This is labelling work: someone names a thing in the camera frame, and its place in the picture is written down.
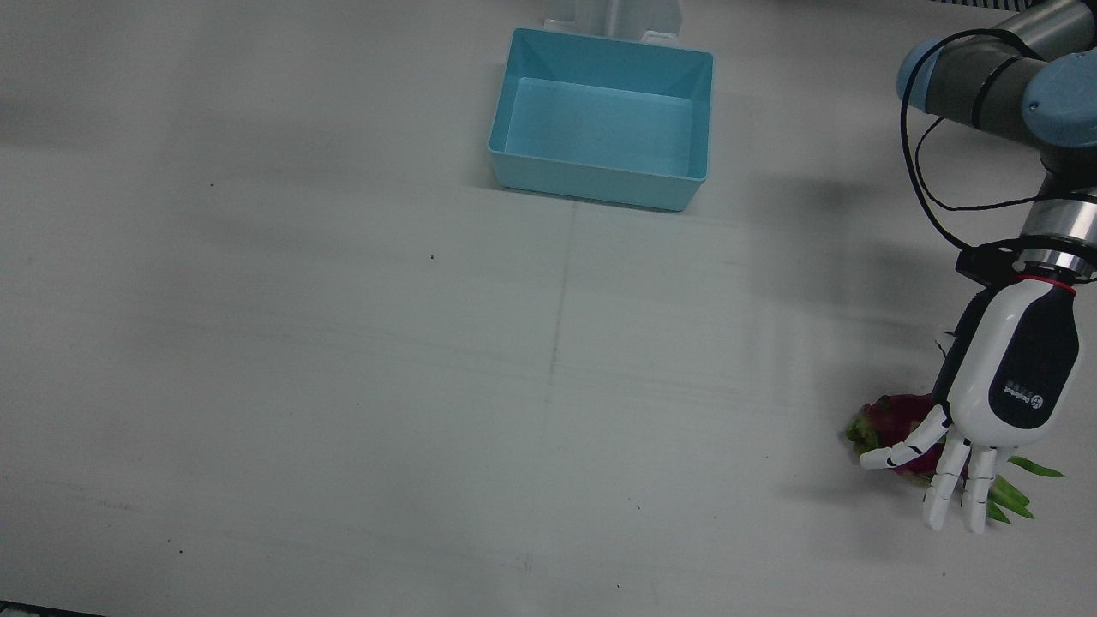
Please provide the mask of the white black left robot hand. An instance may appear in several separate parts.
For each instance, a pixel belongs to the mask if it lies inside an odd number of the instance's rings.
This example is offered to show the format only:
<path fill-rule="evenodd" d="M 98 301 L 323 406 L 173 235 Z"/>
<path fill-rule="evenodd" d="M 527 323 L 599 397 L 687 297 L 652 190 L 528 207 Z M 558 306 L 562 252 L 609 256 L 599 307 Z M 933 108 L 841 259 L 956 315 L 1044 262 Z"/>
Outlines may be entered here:
<path fill-rule="evenodd" d="M 965 527 L 985 530 L 1000 461 L 1047 436 L 1081 368 L 1075 288 L 1031 273 L 975 294 L 955 325 L 932 389 L 932 407 L 909 437 L 862 453 L 866 469 L 911 464 L 943 445 L 921 497 L 921 523 L 945 527 L 963 484 Z"/>

